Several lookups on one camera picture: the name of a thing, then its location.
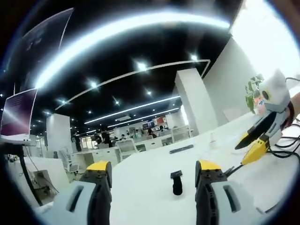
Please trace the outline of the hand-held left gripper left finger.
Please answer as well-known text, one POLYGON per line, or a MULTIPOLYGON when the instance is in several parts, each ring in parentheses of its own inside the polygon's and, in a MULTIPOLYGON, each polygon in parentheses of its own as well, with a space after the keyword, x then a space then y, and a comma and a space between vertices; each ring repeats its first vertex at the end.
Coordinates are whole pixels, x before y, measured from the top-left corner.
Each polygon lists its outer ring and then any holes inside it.
POLYGON ((99 161, 87 167, 78 181, 56 195, 54 225, 108 225, 112 202, 112 165, 99 161))

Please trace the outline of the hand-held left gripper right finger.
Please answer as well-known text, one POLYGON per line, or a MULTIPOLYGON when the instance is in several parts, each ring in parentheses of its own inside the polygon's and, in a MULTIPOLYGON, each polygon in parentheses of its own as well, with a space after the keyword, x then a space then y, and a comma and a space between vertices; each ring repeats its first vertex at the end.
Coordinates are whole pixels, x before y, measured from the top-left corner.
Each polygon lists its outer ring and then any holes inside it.
POLYGON ((228 180, 213 162, 196 162, 195 188, 197 225, 256 225, 266 215, 246 189, 228 180))

